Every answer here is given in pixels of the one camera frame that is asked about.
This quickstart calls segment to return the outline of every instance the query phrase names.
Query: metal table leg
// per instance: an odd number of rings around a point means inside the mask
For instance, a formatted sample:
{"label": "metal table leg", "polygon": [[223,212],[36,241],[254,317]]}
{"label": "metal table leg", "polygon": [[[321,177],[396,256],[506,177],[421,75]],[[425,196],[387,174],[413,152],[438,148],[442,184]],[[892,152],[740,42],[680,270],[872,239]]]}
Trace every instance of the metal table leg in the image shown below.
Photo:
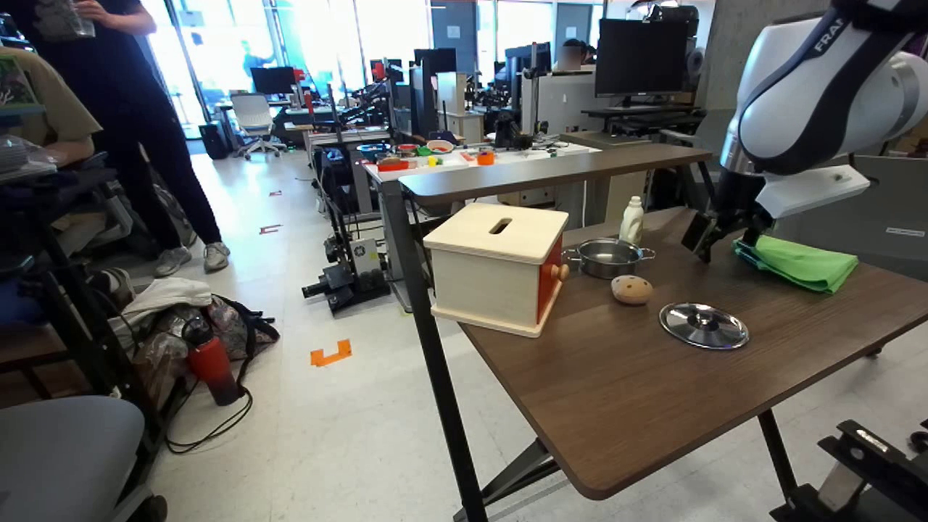
{"label": "metal table leg", "polygon": [[558,473],[558,468],[550,461],[548,446],[534,441],[480,491],[483,504],[502,502],[553,473]]}
{"label": "metal table leg", "polygon": [[486,512],[483,512],[483,499],[480,499],[480,491],[476,481],[464,420],[461,420],[458,401],[454,401],[454,387],[445,372],[442,345],[438,338],[435,317],[428,310],[424,258],[418,256],[421,251],[413,251],[413,239],[408,229],[402,187],[382,184],[380,196],[382,196],[386,229],[396,248],[390,261],[396,265],[396,270],[406,281],[408,309],[412,309],[418,339],[421,339],[424,361],[428,370],[428,383],[432,383],[432,394],[438,403],[442,441],[445,441],[445,451],[450,451],[450,458],[454,468],[454,481],[458,481],[458,493],[464,502],[464,515],[467,515],[467,522],[486,522]]}
{"label": "metal table leg", "polygon": [[763,416],[756,416],[756,420],[760,420],[760,429],[763,429],[766,451],[772,452],[782,499],[789,499],[789,493],[796,486],[795,486],[792,464],[789,464],[789,455],[785,455],[785,446],[782,446],[782,439],[779,439],[777,417],[774,417],[772,410],[766,410]]}

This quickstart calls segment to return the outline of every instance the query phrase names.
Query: brown tabletop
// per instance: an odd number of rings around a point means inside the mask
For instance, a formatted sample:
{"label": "brown tabletop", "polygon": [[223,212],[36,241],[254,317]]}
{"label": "brown tabletop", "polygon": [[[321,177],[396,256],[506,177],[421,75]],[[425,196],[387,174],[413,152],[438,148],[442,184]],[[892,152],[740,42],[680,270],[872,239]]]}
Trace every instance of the brown tabletop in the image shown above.
{"label": "brown tabletop", "polygon": [[400,177],[406,193],[421,204],[467,201],[480,196],[499,196],[528,187],[576,184],[589,177],[611,177],[650,169],[695,167],[711,155],[695,148],[635,143],[627,148],[608,148],[600,155],[553,156],[545,164],[506,164],[486,169],[435,171]]}
{"label": "brown tabletop", "polygon": [[[928,317],[928,285],[859,268],[838,296],[815,296],[748,270],[715,248],[711,268],[679,248],[689,212],[645,235],[637,272],[645,309],[621,309],[608,285],[571,275],[540,339],[464,328],[571,486],[605,499],[699,445],[883,345]],[[751,343],[693,352],[658,326],[661,304],[708,301],[737,313]]]}

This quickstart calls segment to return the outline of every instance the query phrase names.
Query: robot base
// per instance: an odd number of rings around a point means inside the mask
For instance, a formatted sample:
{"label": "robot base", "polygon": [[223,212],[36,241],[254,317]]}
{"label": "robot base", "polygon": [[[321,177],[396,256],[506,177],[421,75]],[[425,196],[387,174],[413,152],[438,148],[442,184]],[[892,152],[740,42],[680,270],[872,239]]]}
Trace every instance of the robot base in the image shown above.
{"label": "robot base", "polygon": [[321,270],[318,285],[302,288],[303,300],[318,294],[325,294],[325,301],[335,317],[344,309],[386,296],[387,281],[380,270],[353,275],[351,268],[332,265]]}

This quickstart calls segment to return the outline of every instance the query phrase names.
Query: box lid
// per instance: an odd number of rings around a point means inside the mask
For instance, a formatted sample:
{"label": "box lid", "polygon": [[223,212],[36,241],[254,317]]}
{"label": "box lid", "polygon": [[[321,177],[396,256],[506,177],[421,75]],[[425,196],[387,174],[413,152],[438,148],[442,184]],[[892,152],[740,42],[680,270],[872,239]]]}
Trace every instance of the box lid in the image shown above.
{"label": "box lid", "polygon": [[540,265],[566,222],[569,212],[470,204],[432,229],[425,248]]}

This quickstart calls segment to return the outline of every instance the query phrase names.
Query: chair backrest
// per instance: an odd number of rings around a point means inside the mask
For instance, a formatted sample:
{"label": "chair backrest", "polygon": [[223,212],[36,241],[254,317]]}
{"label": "chair backrest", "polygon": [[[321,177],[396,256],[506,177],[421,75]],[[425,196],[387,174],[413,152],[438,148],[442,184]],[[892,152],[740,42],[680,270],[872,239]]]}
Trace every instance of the chair backrest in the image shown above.
{"label": "chair backrest", "polygon": [[231,94],[231,114],[238,129],[270,129],[270,101],[261,94]]}

